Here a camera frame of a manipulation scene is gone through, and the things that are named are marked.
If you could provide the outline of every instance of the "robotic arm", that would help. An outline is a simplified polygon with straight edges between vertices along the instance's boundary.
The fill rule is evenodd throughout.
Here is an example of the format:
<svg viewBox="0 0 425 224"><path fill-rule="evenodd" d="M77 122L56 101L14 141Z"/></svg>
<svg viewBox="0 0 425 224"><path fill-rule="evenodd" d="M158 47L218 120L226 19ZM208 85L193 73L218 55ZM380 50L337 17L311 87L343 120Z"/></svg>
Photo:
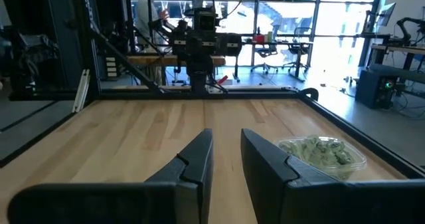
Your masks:
<svg viewBox="0 0 425 224"><path fill-rule="evenodd" d="M413 19L413 18L409 18L409 17L406 17L406 18L403 18L403 19L397 21L397 25L400 27L401 31L403 32L402 42L403 42L404 45L409 45L410 44L410 38L412 38L412 36L407 32L406 27L404 27L404 23L406 21L410 21L410 22L413 22L415 24L418 24L419 29L418 29L417 32L419 32L422 35L425 35L425 21L420 20L420 19Z"/></svg>

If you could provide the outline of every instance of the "office chair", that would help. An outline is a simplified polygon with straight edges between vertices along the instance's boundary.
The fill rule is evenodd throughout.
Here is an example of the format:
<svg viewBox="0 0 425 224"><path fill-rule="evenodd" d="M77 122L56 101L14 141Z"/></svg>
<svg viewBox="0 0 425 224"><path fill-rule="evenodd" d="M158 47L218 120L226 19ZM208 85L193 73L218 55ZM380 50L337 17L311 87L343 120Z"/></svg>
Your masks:
<svg viewBox="0 0 425 224"><path fill-rule="evenodd" d="M290 68L289 72L291 72L291 68L295 68L297 65L300 65L301 67L304 67L304 69L305 69L304 72L308 71L309 66L301 63L301 57L303 55L309 54L309 47L304 47L299 43L301 42L301 35L303 35L304 33L308 32L310 30L311 30L311 28L309 28L309 27L297 27L297 28L295 28L294 38L292 39L294 44L288 45L289 46L288 50L291 52L291 54L297 56L297 60L293 61L293 62L289 62L287 64L284 64L282 66L282 69L284 69L285 67L289 67Z"/></svg>
<svg viewBox="0 0 425 224"><path fill-rule="evenodd" d="M276 36L277 36L278 32L277 32L277 30L275 32L275 27L273 27L273 29L274 29L274 32L273 32L273 35L272 35L272 41L274 42L275 39L276 39ZM278 48L277 48L276 45L268 45L268 48L266 48L263 45L262 48L255 48L255 52L258 53L262 58L266 58L266 57L269 57L271 55L277 55L278 54ZM268 71L271 68L276 69L276 72L279 71L279 67L274 67L274 66L271 66L269 64L266 64L266 62L264 62L262 64L254 65L254 67L251 68L251 72L253 72L254 69L256 69L258 67L262 67L263 68L263 71L265 71L266 74L268 74Z"/></svg>

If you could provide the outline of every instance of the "glass wall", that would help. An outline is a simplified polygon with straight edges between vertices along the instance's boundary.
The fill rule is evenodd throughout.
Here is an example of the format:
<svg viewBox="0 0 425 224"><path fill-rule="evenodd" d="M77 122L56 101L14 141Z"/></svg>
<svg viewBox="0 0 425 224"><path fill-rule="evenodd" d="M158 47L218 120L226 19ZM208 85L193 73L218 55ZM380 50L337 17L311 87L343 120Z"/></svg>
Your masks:
<svg viewBox="0 0 425 224"><path fill-rule="evenodd" d="M184 11L192 7L193 0L154 1L155 8L158 11L168 9L171 23L177 24ZM262 34L277 29L276 39L313 41L311 57L307 58L311 66L330 68L332 65L359 64L365 41L356 39L355 35L361 33L366 11L372 9L374 0L241 0L236 10L228 15L239 1L215 0L219 17L227 17L221 21L218 32L252 36L258 29ZM204 6L211 5L213 0L205 0ZM266 61L281 66L294 59L284 45L268 60L256 54L256 48L244 47L239 65L251 66ZM227 65L234 65L235 60L228 57Z"/></svg>

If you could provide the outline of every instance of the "gray floor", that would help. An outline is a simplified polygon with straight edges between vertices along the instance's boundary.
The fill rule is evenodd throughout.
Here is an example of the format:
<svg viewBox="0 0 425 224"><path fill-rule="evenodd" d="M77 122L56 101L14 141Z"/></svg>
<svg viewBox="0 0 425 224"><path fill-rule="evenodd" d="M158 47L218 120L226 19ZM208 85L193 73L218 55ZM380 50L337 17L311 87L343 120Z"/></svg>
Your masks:
<svg viewBox="0 0 425 224"><path fill-rule="evenodd" d="M167 80L171 82L172 69L167 70ZM228 75L232 78L233 68L221 68L217 74L220 78L224 75ZM250 72L249 68L240 68L239 77L240 83L233 81L235 85L279 85L279 86L296 86L297 88L304 87L315 87L319 89L319 103L324 105L332 112L343 117L348 122L352 123L358 129L374 138L376 141L384 144L392 151L398 153L402 157L412 161L416 165L425 165L425 120L411 120L410 118L404 117L394 110L371 110L362 104L356 103L354 98L351 97L355 94L355 86L349 87L349 85L343 81L343 77L335 74L326 73L323 70L311 70L307 76L305 83L298 82L294 78L288 76L286 70L279 70L278 73L273 74L262 74L261 70L255 70L253 73ZM181 74L179 79L185 79L185 75ZM104 82L102 88L112 88L115 86L131 85L132 81L130 78L122 78L115 82ZM341 88L346 89L346 94L339 92ZM37 107L45 104L43 102L9 102L5 99L5 93L0 96L0 126L8 125L19 117L24 116L36 110ZM425 100L417 99L409 95L396 99L397 103L404 106L406 100L408 106L425 106ZM56 108L52 110L50 115L55 112L60 112L61 116L66 115L70 112L71 103L64 103L62 108ZM421 114L425 109L413 109L404 110L403 114L409 116L415 116ZM28 123L26 128L21 127L21 130L25 132L17 132L17 136L28 134L31 136L31 132L36 123Z"/></svg>

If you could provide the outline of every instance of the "desk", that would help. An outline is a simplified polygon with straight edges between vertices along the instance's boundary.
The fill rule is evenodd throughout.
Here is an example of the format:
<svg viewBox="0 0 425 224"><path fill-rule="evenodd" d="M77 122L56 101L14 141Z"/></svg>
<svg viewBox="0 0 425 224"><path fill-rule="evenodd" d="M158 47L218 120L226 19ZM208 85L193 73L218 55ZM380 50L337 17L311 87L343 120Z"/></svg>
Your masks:
<svg viewBox="0 0 425 224"><path fill-rule="evenodd" d="M165 55L162 58L159 56L128 56L128 61L131 64L138 66L177 66L177 55ZM223 56L212 56L212 61L215 66L224 66L226 59Z"/></svg>
<svg viewBox="0 0 425 224"><path fill-rule="evenodd" d="M371 60L375 64L383 64L384 56L387 51L407 53L406 60L404 61L403 68L402 68L403 70L410 70L410 67L412 66L412 61L415 55L425 55L425 47L392 47L392 46L385 46L385 45L372 45L371 48L372 48ZM400 77L400 82L404 83L406 82L406 79L403 77Z"/></svg>
<svg viewBox="0 0 425 224"><path fill-rule="evenodd" d="M204 128L212 128L214 138L209 223L257 223L242 168L241 128L271 142L310 134L341 138L367 157L351 181L406 178L300 100L105 100L1 169L0 223L10 198L37 183L145 181Z"/></svg>
<svg viewBox="0 0 425 224"><path fill-rule="evenodd" d="M267 43L255 43L255 42L248 42L248 41L244 41L242 43L242 45L301 45L301 47L303 48L308 48L309 49L309 55L311 55L311 51L313 48L313 42L300 42L300 43L294 43L294 42L283 42L283 41L277 41L277 42L267 42ZM301 49L298 50L298 54L297 54L297 58L301 57ZM289 72L288 74L296 79L299 79L301 81L302 80L299 77L299 69L301 68L301 63L299 62L299 60L297 60L296 62L296 69L295 72L292 74L291 72ZM233 73L233 77L234 79L236 79L237 82L240 82L239 78L238 78L238 57L236 58L236 64L234 65L234 73Z"/></svg>

